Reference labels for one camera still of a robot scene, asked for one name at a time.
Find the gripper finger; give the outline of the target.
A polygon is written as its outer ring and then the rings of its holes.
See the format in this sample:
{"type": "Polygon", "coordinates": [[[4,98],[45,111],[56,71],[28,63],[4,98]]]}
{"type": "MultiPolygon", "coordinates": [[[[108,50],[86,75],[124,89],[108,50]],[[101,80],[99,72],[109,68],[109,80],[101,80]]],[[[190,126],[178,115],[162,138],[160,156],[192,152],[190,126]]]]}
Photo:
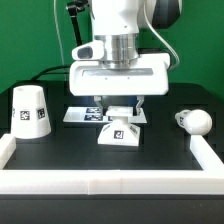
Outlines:
{"type": "Polygon", "coordinates": [[[103,116],[104,115],[104,107],[103,107],[103,104],[101,101],[102,101],[101,96],[94,96],[94,102],[97,105],[97,107],[99,108],[101,116],[103,116]]]}
{"type": "Polygon", "coordinates": [[[135,114],[138,116],[141,113],[141,107],[144,103],[144,96],[137,96],[137,104],[135,106],[135,114]]]}

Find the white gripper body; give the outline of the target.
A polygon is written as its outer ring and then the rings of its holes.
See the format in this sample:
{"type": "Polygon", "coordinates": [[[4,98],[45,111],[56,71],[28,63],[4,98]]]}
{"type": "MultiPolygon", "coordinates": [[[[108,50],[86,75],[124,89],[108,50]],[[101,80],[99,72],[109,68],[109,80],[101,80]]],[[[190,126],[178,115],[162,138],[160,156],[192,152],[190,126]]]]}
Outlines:
{"type": "Polygon", "coordinates": [[[146,96],[168,92],[168,53],[141,54],[127,69],[106,68],[99,61],[77,61],[70,68],[75,96],[146,96]]]}

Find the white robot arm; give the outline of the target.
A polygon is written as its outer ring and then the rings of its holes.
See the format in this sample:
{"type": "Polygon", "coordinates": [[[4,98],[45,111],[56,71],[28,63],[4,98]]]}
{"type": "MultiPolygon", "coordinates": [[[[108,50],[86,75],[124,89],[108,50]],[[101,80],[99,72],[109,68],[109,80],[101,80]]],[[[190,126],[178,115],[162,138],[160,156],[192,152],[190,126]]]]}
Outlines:
{"type": "Polygon", "coordinates": [[[180,59],[172,47],[153,52],[138,47],[139,30],[172,26],[180,17],[182,0],[83,0],[90,8],[92,41],[72,51],[69,87],[75,96],[92,96],[106,116],[120,108],[105,106],[104,96],[135,96],[141,111],[144,97],[168,92],[167,72],[180,59]]]}

